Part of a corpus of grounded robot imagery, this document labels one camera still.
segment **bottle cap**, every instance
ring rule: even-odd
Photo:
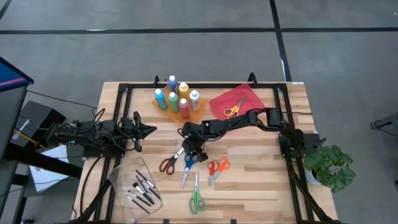
[[[198,95],[199,95],[199,93],[196,90],[192,90],[192,92],[191,92],[192,98],[196,98],[196,97],[198,97]]]

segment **scissors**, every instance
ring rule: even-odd
[[[220,159],[219,164],[220,164],[220,166],[219,166],[219,168],[218,168],[218,171],[217,171],[216,174],[214,175],[214,180],[217,179],[217,177],[220,175],[220,173],[221,173],[223,170],[229,169],[229,160],[228,160],[227,157],[222,157],[222,158]]]
[[[194,163],[198,162],[198,159],[196,157],[194,158],[193,155],[185,155],[184,160],[185,160],[185,170],[184,170],[184,177],[182,178],[181,189],[183,189],[184,186],[185,186],[185,183],[187,181],[188,173],[189,173],[189,170],[191,169],[191,166]]]
[[[240,109],[240,107],[241,107],[241,105],[242,105],[242,103],[243,103],[245,97],[246,97],[246,95],[244,95],[244,96],[241,98],[241,100],[239,100],[239,103],[238,103],[236,106],[232,107],[231,109],[226,109],[226,110],[224,110],[224,115],[227,116],[228,119],[234,118],[234,117],[236,117],[236,116],[239,115],[238,112],[239,112],[239,109]]]
[[[213,175],[214,173],[218,170],[218,167],[220,165],[218,164],[217,160],[213,160],[210,161],[209,163],[207,163],[207,168],[209,168],[209,172],[210,172],[210,176],[209,176],[209,186],[211,185],[212,181],[213,181]]]
[[[174,173],[174,164],[175,161],[177,161],[178,157],[181,155],[182,151],[184,151],[184,148],[180,149],[178,153],[176,153],[174,156],[172,156],[170,159],[164,159],[162,163],[160,163],[159,166],[159,171],[164,172],[166,171],[166,174],[172,175]]]
[[[199,194],[199,171],[197,171],[197,178],[195,179],[195,188],[193,189],[193,195],[189,199],[189,210],[192,214],[203,212],[206,210],[206,203],[200,197]]]

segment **red cloth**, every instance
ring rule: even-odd
[[[230,109],[239,103],[239,100],[246,95],[238,115],[245,114],[246,111],[251,109],[263,109],[264,104],[253,92],[248,84],[242,84],[210,101],[210,109],[217,119],[225,120],[228,119],[224,115],[224,110]]]

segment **green plant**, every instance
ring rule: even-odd
[[[349,168],[352,163],[352,158],[338,146],[319,147],[304,158],[304,168],[314,170],[315,178],[333,193],[345,189],[356,177]]]

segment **white paint bottle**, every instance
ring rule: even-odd
[[[191,108],[194,111],[199,110],[200,107],[200,97],[199,93],[196,90],[192,90],[189,94],[189,98],[191,99]]]

